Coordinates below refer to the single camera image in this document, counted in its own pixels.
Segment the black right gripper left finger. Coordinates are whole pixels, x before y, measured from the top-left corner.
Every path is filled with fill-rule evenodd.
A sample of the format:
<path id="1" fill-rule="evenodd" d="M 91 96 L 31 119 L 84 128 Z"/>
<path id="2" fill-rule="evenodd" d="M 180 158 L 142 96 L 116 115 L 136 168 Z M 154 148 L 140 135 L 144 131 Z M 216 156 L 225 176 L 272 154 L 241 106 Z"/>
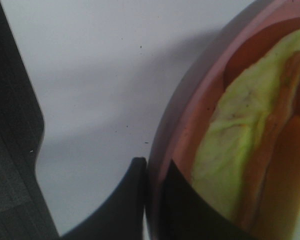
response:
<path id="1" fill-rule="evenodd" d="M 107 200 L 62 240 L 142 240 L 146 198 L 144 157 L 132 159 L 124 177 Z"/>

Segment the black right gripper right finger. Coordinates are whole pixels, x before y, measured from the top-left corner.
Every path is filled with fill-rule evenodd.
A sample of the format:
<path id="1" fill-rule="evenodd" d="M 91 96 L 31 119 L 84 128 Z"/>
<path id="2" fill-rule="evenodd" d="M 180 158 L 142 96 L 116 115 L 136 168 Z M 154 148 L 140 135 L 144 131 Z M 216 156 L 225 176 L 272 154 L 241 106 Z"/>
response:
<path id="1" fill-rule="evenodd" d="M 172 161 L 163 184 L 162 239 L 244 240 L 245 232 L 210 207 Z"/>

